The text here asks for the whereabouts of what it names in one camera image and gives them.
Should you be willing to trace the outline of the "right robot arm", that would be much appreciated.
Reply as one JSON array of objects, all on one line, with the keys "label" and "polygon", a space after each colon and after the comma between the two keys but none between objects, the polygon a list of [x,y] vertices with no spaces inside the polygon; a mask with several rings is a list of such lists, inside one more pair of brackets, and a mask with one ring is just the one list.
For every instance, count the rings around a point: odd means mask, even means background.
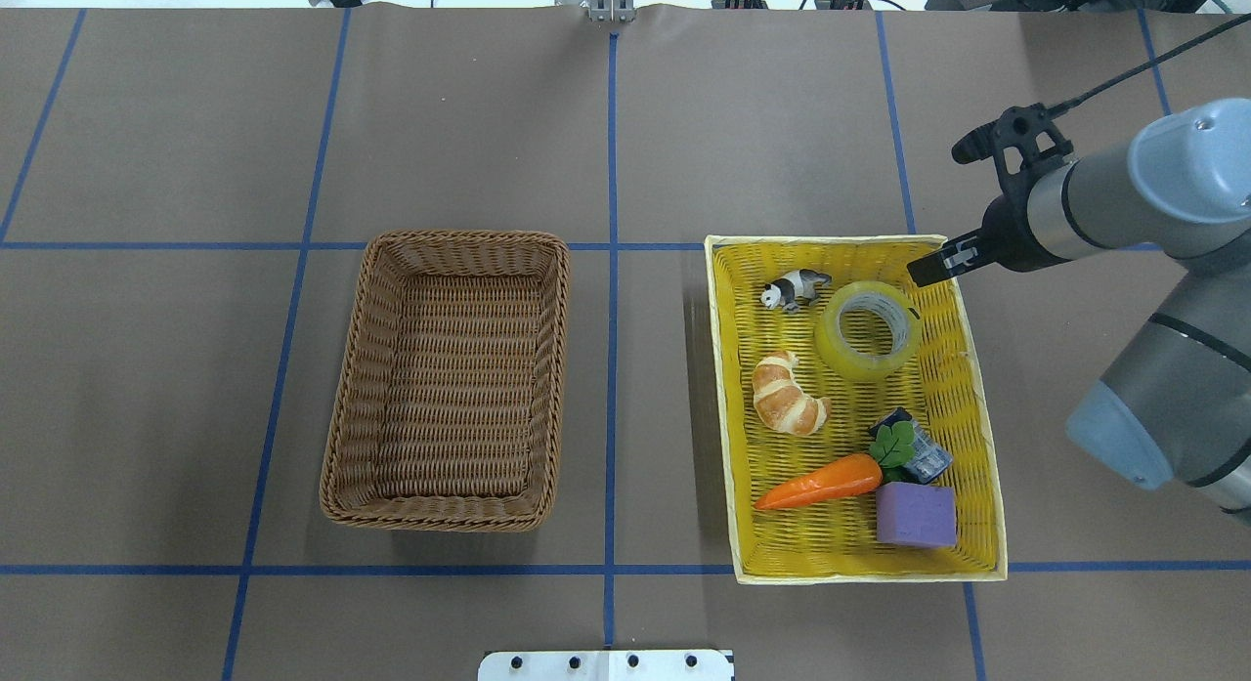
[{"label": "right robot arm", "polygon": [[1248,525],[1248,101],[1160,116],[1078,155],[1072,103],[1010,106],[952,146],[991,160],[978,227],[908,263],[916,285],[1153,252],[1175,284],[1067,418],[1073,444],[1140,487],[1183,484]]}]

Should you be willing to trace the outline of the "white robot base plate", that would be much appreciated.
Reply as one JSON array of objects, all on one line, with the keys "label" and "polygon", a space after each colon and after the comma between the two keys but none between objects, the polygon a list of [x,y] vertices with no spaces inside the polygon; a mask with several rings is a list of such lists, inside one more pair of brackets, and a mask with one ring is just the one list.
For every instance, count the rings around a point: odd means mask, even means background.
[{"label": "white robot base plate", "polygon": [[736,680],[732,651],[716,648],[500,651],[478,680]]}]

